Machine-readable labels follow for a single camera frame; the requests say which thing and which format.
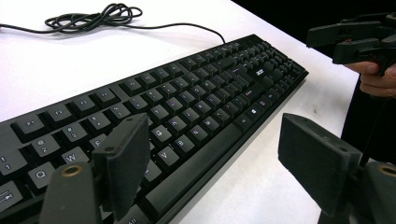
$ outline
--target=function key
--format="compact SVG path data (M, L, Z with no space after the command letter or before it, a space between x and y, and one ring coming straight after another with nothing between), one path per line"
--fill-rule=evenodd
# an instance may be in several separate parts
M205 51L202 55L206 59L207 63L212 63L216 60L216 57L210 51Z
M213 62L213 64L215 64L220 72L229 69L231 66L236 64L236 61L234 58L232 57L228 57L228 58L222 58L220 60L217 60L215 62Z
M86 117L99 110L93 100L88 95L79 96L70 103L70 107L79 118Z
M146 89L153 88L157 86L160 82L155 79L150 73L143 73L136 80Z
M134 77L126 79L120 84L120 86L129 96L137 95L139 92L144 90L142 85L140 85Z
M38 115L35 114L20 117L11 127L23 143L31 141L49 131Z
M172 77L179 77L183 75L183 71L175 64L171 63L169 66L165 67L165 70L172 76Z
M60 128L76 119L65 105L53 105L43 115L54 129Z
M102 88L94 92L92 98L102 108L114 105L120 100L109 88Z
M206 59L200 54L195 54L191 57L198 63L198 66L203 66L204 64L206 64Z
M163 68L156 68L153 72L150 72L157 81L163 83L172 77L163 69Z
M198 64L192 58L186 58L180 61L180 63L189 71L198 68Z

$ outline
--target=logo on keyboard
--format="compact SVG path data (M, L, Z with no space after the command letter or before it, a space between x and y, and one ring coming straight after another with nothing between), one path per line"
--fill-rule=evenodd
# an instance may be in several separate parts
M259 76L259 75L261 75L262 73L264 73L264 71L263 71L262 69L260 69L259 71L256 72L256 75Z

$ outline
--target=black device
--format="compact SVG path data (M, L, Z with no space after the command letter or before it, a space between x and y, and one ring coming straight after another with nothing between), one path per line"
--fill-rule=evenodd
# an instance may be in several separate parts
M126 118L92 153L91 163L73 162L52 174L39 223L99 224L100 206L121 220L134 202L132 192L138 191L149 156L149 117Z
M66 163L94 161L97 143L141 113L148 115L150 158L120 223L168 223L307 75L269 42L246 35L3 121L0 223L37 223L48 176ZM100 198L102 209L112 211L106 201ZM114 223L122 214L101 218Z
M360 166L360 151L311 119L283 114L278 159L327 216L319 223L396 223L396 167Z
M336 64L377 62L380 75L396 63L396 13L374 13L344 19L339 23L308 30L309 48L335 44Z

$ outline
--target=person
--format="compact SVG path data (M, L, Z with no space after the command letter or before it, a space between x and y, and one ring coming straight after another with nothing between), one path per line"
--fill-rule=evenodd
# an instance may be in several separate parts
M341 139L371 159L396 164L396 63L380 76L372 62L344 64L360 74Z

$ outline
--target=space bar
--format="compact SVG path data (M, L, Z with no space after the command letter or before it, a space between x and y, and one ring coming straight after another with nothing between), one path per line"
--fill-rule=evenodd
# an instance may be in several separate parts
M143 207L155 219L163 216L241 136L233 124L228 125L152 190L143 199Z

